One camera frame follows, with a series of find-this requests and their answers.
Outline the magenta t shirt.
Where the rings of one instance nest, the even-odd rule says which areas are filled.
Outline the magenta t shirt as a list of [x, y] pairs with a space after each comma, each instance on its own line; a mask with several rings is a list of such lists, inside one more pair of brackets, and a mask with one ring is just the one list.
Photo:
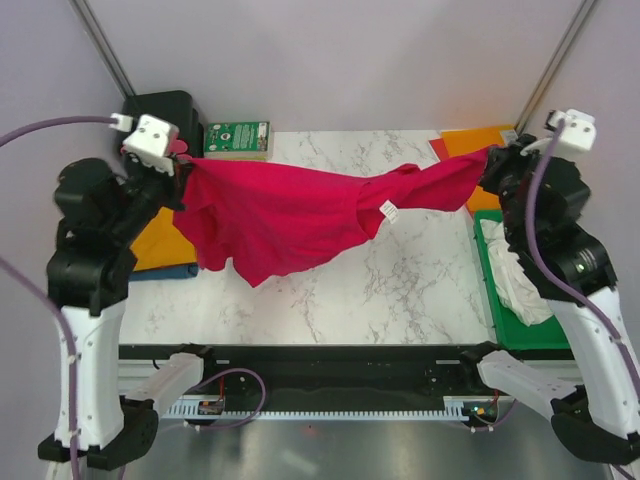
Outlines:
[[474, 192], [487, 150], [421, 168], [357, 177], [276, 163], [193, 160], [173, 224], [201, 268], [231, 262], [250, 286], [303, 272], [375, 238], [399, 211], [455, 212]]

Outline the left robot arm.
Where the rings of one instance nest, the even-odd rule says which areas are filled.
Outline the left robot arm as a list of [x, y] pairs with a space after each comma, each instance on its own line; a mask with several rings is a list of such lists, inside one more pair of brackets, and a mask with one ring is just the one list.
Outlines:
[[118, 392], [119, 333], [137, 258], [131, 246], [163, 209], [181, 211], [189, 166], [172, 173], [125, 157], [126, 178], [99, 158], [67, 165], [53, 199], [62, 218], [46, 268], [61, 349], [58, 424], [38, 447], [42, 460], [102, 471], [151, 448], [159, 403]]

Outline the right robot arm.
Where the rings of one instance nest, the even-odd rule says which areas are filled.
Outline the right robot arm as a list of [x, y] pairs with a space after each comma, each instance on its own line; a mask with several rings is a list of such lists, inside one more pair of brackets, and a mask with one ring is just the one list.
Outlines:
[[509, 249], [561, 326], [582, 381], [554, 379], [496, 346], [457, 377], [469, 393], [497, 389], [534, 410], [575, 457], [627, 466], [639, 458], [639, 359], [607, 250], [578, 223], [590, 189], [558, 148], [531, 135], [492, 147], [480, 185], [497, 194]]

